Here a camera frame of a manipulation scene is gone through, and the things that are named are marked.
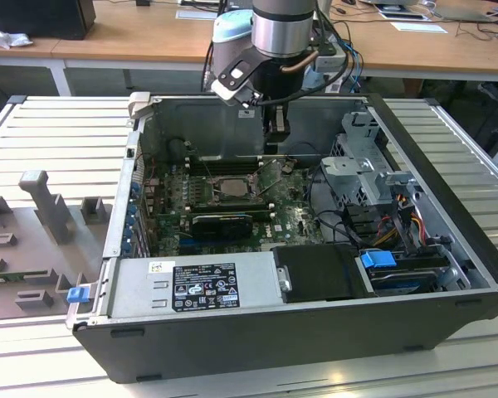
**metal chassis wall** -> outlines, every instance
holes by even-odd
[[[382,99],[365,101],[498,283],[497,248]],[[73,333],[111,380],[130,383],[431,349],[467,323],[497,315],[498,292],[488,290],[282,313],[113,319],[78,323]]]

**computer case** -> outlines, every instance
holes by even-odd
[[[93,0],[0,0],[0,31],[82,40],[94,24]]]

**power supply label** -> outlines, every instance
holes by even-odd
[[[234,263],[173,267],[172,309],[203,311],[240,307]]]

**green circuit board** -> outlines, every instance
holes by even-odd
[[[196,176],[185,167],[163,165],[158,167],[157,174],[159,185],[151,211],[157,226],[156,255],[268,251],[277,245],[324,242],[305,201],[307,172],[296,169],[294,163],[275,160],[251,174],[212,176]],[[225,205],[237,209],[247,206],[233,214],[253,216],[251,237],[235,241],[195,240],[191,223],[197,211],[206,208],[205,213],[213,215],[216,206],[225,214]]]

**yellow wire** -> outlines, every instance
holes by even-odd
[[[395,234],[397,233],[397,229],[393,228],[390,232],[388,232],[386,235],[382,236],[379,240],[374,242],[374,246],[381,245],[383,242],[391,239]]]
[[[424,226],[418,218],[412,217],[412,220],[415,221],[418,225],[418,239],[420,242],[422,242],[422,228],[424,228]]]

